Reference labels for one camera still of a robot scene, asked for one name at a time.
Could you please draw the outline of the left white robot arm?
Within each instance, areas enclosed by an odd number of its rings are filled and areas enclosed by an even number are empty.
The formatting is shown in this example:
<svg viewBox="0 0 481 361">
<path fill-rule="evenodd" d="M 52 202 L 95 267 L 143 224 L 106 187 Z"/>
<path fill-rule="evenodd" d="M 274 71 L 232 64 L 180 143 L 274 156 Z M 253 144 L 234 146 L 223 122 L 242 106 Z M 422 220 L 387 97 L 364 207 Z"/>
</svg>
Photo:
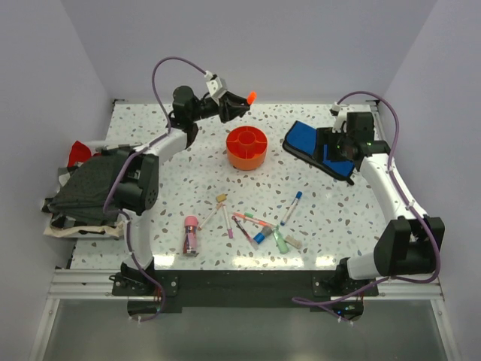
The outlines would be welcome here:
<svg viewBox="0 0 481 361">
<path fill-rule="evenodd" d="M 117 170 L 106 203 L 113 202 L 124 221 L 127 259 L 121 273 L 129 278 L 129 286 L 139 295 L 151 293 L 156 285 L 149 227 L 144 215 L 152 209 L 159 193 L 160 165 L 173 155 L 189 148 L 198 134 L 199 120 L 218 116 L 222 123 L 243 117 L 257 94 L 246 98 L 229 91 L 210 91 L 197 97 L 192 88 L 179 86 L 173 92 L 172 111 L 167 114 L 171 127 L 166 134 L 133 148 L 116 150 Z"/>
</svg>

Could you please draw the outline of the black orange highlighter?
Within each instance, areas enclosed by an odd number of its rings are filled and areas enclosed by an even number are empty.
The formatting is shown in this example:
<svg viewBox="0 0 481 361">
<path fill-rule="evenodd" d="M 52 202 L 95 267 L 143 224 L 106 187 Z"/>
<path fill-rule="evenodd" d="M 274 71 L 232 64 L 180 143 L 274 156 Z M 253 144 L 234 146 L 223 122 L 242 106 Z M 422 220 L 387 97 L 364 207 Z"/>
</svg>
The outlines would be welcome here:
<svg viewBox="0 0 481 361">
<path fill-rule="evenodd" d="M 251 105 L 255 100 L 256 100 L 257 94 L 256 92 L 252 91 L 248 96 L 247 96 L 247 103 Z"/>
</svg>

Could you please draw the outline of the orange round organizer container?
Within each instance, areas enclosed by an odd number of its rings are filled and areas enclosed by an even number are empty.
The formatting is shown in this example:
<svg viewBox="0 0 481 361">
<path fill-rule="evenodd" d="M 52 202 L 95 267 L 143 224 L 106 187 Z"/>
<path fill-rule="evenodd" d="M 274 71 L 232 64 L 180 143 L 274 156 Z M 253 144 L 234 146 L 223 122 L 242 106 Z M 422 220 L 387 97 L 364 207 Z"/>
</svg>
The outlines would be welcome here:
<svg viewBox="0 0 481 361">
<path fill-rule="evenodd" d="M 265 161 L 268 139 L 261 129 L 240 126 L 228 134 L 225 145 L 228 160 L 233 167 L 252 171 Z"/>
</svg>

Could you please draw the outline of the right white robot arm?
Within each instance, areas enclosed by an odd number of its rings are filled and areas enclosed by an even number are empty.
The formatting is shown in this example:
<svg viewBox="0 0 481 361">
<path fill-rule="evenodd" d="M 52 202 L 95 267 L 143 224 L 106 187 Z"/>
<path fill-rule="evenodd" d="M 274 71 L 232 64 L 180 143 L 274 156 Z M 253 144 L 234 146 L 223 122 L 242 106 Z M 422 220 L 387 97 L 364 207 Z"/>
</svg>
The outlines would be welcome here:
<svg viewBox="0 0 481 361">
<path fill-rule="evenodd" d="M 351 162 L 371 186 L 386 220 L 374 250 L 342 259 L 331 285 L 350 296 L 362 281 L 378 277 L 417 284 L 434 281 L 440 273 L 443 221 L 430 217 L 408 190 L 395 165 L 394 147 L 375 138 L 372 113 L 339 105 L 330 112 L 333 126 L 316 130 L 316 158 Z"/>
</svg>

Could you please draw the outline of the blue capped white marker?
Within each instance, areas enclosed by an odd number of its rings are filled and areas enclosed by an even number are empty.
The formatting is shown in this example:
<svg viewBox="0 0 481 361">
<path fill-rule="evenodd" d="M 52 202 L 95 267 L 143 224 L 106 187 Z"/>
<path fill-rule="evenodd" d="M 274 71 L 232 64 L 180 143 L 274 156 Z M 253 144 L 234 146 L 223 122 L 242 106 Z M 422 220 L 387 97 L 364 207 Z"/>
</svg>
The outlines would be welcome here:
<svg viewBox="0 0 481 361">
<path fill-rule="evenodd" d="M 285 226 L 286 223 L 289 221 L 289 218 L 292 216 L 292 213 L 294 212 L 295 208 L 297 207 L 301 197 L 302 197 L 302 191 L 298 191 L 296 193 L 295 198 L 292 200 L 292 203 L 290 204 L 289 208 L 287 209 L 286 213 L 284 214 L 282 220 L 280 221 L 281 226 Z"/>
</svg>

